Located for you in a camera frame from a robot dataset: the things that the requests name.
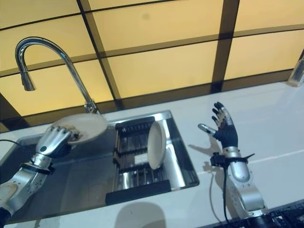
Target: kitchen sink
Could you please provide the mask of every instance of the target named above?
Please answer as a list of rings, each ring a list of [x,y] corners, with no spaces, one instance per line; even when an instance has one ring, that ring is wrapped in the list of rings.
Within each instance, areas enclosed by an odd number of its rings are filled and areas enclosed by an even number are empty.
[[[162,166],[135,163],[147,152],[151,124],[166,132]],[[21,138],[0,161],[0,183],[8,181],[35,153],[43,134]],[[140,115],[109,123],[95,140],[76,146],[64,158],[53,159],[54,171],[9,223],[36,220],[103,207],[115,203],[181,190],[199,184],[185,145],[170,111]]]

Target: robotic arm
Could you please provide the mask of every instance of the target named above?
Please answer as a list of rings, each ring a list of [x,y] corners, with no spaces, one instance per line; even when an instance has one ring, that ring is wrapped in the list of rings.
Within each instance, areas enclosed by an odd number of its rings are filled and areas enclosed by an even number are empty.
[[[212,111],[217,117],[212,117],[218,126],[215,130],[205,124],[198,127],[219,140],[222,144],[223,153],[214,153],[211,157],[211,165],[221,166],[225,172],[224,190],[228,189],[233,206],[240,219],[245,219],[246,227],[275,228],[268,214],[267,206],[263,197],[253,182],[252,172],[247,166],[247,159],[242,158],[238,149],[238,134],[228,110],[220,102],[214,104]]]
[[[0,228],[36,193],[51,173],[53,158],[65,156],[71,149],[67,141],[76,140],[79,131],[72,126],[50,127],[39,140],[31,161],[0,185]]]

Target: faucet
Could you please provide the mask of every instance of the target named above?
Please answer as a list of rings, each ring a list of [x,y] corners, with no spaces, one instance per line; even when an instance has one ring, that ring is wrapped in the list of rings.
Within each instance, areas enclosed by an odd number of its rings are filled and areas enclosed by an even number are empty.
[[[293,71],[291,72],[291,75],[287,81],[287,84],[299,87],[304,82],[304,51],[299,59],[299,61],[296,63]]]
[[[29,46],[34,45],[34,44],[46,46],[46,47],[52,49],[53,51],[55,51],[62,58],[62,60],[66,64],[68,70],[70,71],[75,83],[77,84],[79,90],[81,91],[82,95],[85,98],[85,112],[92,113],[92,114],[100,114],[100,111],[98,110],[96,104],[90,97],[88,91],[85,88],[85,85],[81,81],[81,78],[79,77],[79,74],[78,74],[77,70],[75,69],[70,57],[64,52],[64,50],[62,50],[59,46],[57,46],[55,43],[53,43],[52,41],[50,41],[48,39],[44,39],[41,37],[27,37],[27,38],[24,38],[23,40],[21,40],[16,46],[15,58],[16,58],[16,62],[17,62],[20,74],[21,74],[21,81],[24,86],[24,89],[26,91],[35,90],[34,84],[32,82],[32,79],[29,76],[29,71],[28,71],[28,68],[27,68],[27,66],[25,64],[25,60],[24,60],[25,50]]]

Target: countertop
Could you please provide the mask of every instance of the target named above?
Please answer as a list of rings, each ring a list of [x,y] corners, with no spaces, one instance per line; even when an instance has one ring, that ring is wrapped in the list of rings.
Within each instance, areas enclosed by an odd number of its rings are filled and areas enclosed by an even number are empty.
[[[105,114],[107,120],[171,110],[186,145],[200,184],[197,187],[133,200],[6,228],[195,228],[224,220],[222,172],[209,160],[218,144],[197,128],[215,126],[212,107],[222,102],[229,110],[255,184],[269,208],[304,198],[304,87],[273,83]],[[0,134],[0,139],[18,140],[43,133],[49,124]],[[0,159],[12,146],[1,142]]]

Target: white plate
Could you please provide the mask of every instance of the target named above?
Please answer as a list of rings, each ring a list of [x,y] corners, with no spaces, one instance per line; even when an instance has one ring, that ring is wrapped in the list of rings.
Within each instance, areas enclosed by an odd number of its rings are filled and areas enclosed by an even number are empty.
[[[79,138],[67,143],[75,145],[97,138],[97,136],[106,130],[108,123],[99,114],[76,114],[56,121],[51,127],[56,126],[74,126],[80,132]]]
[[[166,153],[166,134],[163,126],[154,122],[148,136],[148,160],[150,167],[155,170],[162,164]]]

